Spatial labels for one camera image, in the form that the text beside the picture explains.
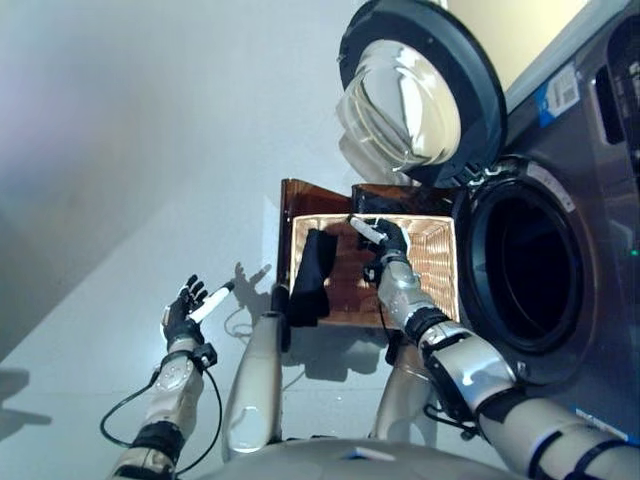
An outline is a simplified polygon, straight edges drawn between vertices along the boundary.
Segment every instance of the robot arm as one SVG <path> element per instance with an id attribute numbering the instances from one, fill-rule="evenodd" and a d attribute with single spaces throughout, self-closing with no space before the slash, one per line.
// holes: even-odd
<path id="1" fill-rule="evenodd" d="M 544 398 L 528 397 L 502 355 L 486 340 L 450 321 L 420 288 L 398 244 L 400 229 L 351 218 L 387 239 L 373 243 L 374 264 L 365 278 L 378 283 L 378 297 L 394 323 L 417 345 L 446 413 L 474 421 L 516 473 L 545 479 L 627 479 L 640 471 L 638 449 Z"/>
<path id="2" fill-rule="evenodd" d="M 109 479 L 176 478 L 180 452 L 196 424 L 202 374 L 217 362 L 215 350 L 200 332 L 200 322 L 232 289 L 233 284 L 227 283 L 207 296 L 202 282 L 193 275 L 165 309 L 162 327 L 167 355 L 153 377 L 151 404 L 138 435 Z"/>

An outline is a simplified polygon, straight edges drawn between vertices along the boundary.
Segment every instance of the washing machine door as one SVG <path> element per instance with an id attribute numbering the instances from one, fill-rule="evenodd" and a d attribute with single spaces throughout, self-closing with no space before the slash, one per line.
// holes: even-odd
<path id="1" fill-rule="evenodd" d="M 338 58 L 340 147 L 365 180 L 403 175 L 458 187 L 500 155 L 507 115 L 498 76 L 446 10 L 419 0 L 367 2 Z"/>

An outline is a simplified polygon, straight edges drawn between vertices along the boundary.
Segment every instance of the black cable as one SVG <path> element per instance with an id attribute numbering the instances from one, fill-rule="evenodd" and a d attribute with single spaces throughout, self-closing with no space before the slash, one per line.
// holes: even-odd
<path id="1" fill-rule="evenodd" d="M 153 387 L 153 384 L 158 379 L 158 375 L 160 375 L 160 369 L 159 368 L 154 370 L 153 374 L 151 375 L 151 379 L 149 380 L 149 383 L 147 383 L 147 385 L 142 387 L 140 390 L 138 390 L 136 392 L 133 392 L 127 398 L 125 398 L 125 399 L 121 400 L 120 402 L 118 402 L 113 408 L 111 408 L 111 410 L 109 410 L 104 415 L 104 417 L 102 417 L 102 420 L 100 421 L 100 433 L 102 433 L 102 436 L 104 438 L 106 438 L 107 440 L 109 440 L 112 443 L 115 443 L 119 447 L 123 447 L 123 448 L 131 447 L 131 445 L 132 445 L 131 443 L 125 442 L 124 440 L 120 440 L 119 438 L 116 438 L 113 435 L 111 435 L 109 432 L 107 432 L 107 427 L 106 427 L 107 420 L 109 420 L 111 415 L 116 413 L 118 410 L 120 410 L 122 407 L 124 407 L 127 403 L 129 403 L 130 401 L 136 399 L 137 397 L 142 395 L 144 392 L 149 390 L 151 387 Z"/>
<path id="2" fill-rule="evenodd" d="M 429 410 L 433 409 L 436 413 L 431 413 Z M 427 416 L 428 418 L 430 418 L 431 420 L 434 420 L 436 422 L 440 422 L 440 423 L 444 423 L 445 425 L 449 425 L 451 427 L 455 427 L 455 428 L 459 428 L 460 430 L 462 430 L 463 432 L 465 432 L 469 439 L 475 437 L 478 434 L 478 429 L 475 427 L 468 427 L 467 425 L 464 425 L 460 422 L 456 422 L 454 420 L 447 420 L 446 418 L 442 418 L 439 417 L 437 415 L 437 412 L 442 412 L 443 410 L 440 408 L 436 408 L 433 405 L 431 405 L 430 403 L 428 403 L 427 405 L 425 405 L 423 412 L 425 414 L 425 416 Z"/>
<path id="3" fill-rule="evenodd" d="M 387 336 L 387 342 L 391 343 L 391 334 L 387 329 L 387 324 L 384 321 L 384 315 L 382 314 L 382 303 L 378 302 L 378 311 L 380 312 L 380 323 L 382 323 L 382 328 L 384 328 L 384 334 Z"/>
<path id="4" fill-rule="evenodd" d="M 213 385 L 213 389 L 216 392 L 216 398 L 218 399 L 218 428 L 216 428 L 216 434 L 214 435 L 213 440 L 211 441 L 207 449 L 204 451 L 204 453 L 200 455 L 193 463 L 191 463 L 191 465 L 178 471 L 178 473 L 176 474 L 178 476 L 182 475 L 185 472 L 188 472 L 193 467 L 198 465 L 202 460 L 204 460 L 204 457 L 209 455 L 209 452 L 213 449 L 216 442 L 218 441 L 218 437 L 220 436 L 220 430 L 222 428 L 222 398 L 220 397 L 220 390 L 218 390 L 218 384 L 216 384 L 216 381 L 214 380 L 213 376 L 209 373 L 209 370 L 204 370 L 204 373 L 206 373 L 207 377 L 209 377 L 209 380 L 211 381 L 211 385 Z"/>

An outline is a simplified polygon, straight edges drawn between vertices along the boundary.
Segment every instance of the white floor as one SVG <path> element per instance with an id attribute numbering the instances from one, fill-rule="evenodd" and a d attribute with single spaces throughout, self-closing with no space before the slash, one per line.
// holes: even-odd
<path id="1" fill-rule="evenodd" d="M 147 381 L 162 309 L 193 272 L 243 286 L 203 329 L 226 396 L 238 332 L 274 280 L 280 180 L 345 194 L 361 181 L 333 113 L 359 3 L 0 6 L 0 478 L 107 474 L 119 449 L 100 417 Z M 284 369 L 285 384 L 297 378 L 284 435 L 366 435 L 389 371 L 379 332 L 310 332 Z M 143 397 L 113 431 L 131 438 L 144 408 Z M 215 412 L 207 387 L 185 462 Z M 480 440 L 439 434 L 443 449 L 501 465 Z M 185 478 L 220 465 L 214 450 Z"/>

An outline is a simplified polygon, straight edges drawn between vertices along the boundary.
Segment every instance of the black rubber seal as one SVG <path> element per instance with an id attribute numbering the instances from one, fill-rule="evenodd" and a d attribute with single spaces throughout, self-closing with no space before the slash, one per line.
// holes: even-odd
<path id="1" fill-rule="evenodd" d="M 519 309 L 518 298 L 512 296 L 500 260 L 502 254 L 497 253 L 496 241 L 490 239 L 491 231 L 496 229 L 492 226 L 496 215 L 502 210 L 509 211 L 509 205 L 516 201 L 544 213 L 569 262 L 563 270 L 567 275 L 563 310 L 557 312 L 554 326 L 545 327 L 543 333 L 535 336 L 516 330 L 516 327 L 522 329 L 527 313 Z M 584 288 L 582 256 L 566 214 L 540 188 L 527 185 L 516 177 L 505 177 L 486 185 L 474 198 L 474 204 L 476 207 L 463 240 L 465 248 L 460 250 L 464 271 L 461 278 L 466 283 L 460 293 L 465 305 L 476 306 L 468 309 L 473 328 L 485 338 L 497 336 L 520 352 L 541 355 L 557 349 L 575 331 Z"/>

